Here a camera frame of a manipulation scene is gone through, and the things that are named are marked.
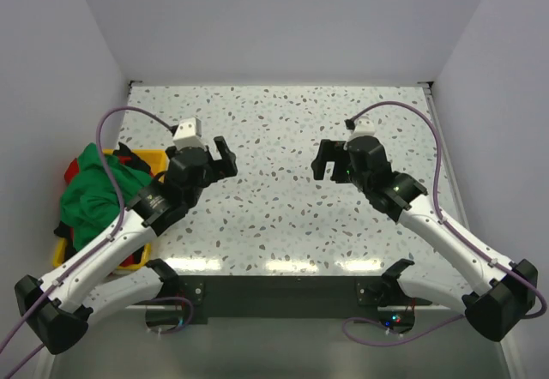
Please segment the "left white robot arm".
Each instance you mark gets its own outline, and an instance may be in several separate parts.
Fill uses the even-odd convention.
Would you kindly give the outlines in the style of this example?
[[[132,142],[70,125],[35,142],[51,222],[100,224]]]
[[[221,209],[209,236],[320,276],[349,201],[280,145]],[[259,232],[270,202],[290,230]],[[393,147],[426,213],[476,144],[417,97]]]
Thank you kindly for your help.
[[[169,147],[162,180],[140,189],[94,241],[63,266],[15,284],[22,320],[50,353],[67,351],[87,332],[99,313],[92,293],[123,259],[182,220],[210,184],[237,175],[236,156],[224,137],[216,136],[214,144],[219,159],[207,147]]]

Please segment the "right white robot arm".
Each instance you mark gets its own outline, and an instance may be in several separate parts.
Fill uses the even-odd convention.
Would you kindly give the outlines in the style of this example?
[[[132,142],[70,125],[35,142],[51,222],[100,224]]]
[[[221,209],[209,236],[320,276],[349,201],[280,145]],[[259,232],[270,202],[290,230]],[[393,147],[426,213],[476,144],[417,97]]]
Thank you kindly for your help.
[[[440,282],[412,280],[402,274],[382,283],[384,298],[402,304],[422,298],[465,316],[488,340],[499,342],[534,307],[538,270],[530,261],[512,261],[481,242],[459,222],[438,213],[427,189],[412,176],[392,169],[385,149],[371,135],[351,141],[320,142],[311,163],[322,180],[332,163],[331,181],[351,183],[371,206],[427,242],[464,278],[471,292],[454,293]]]

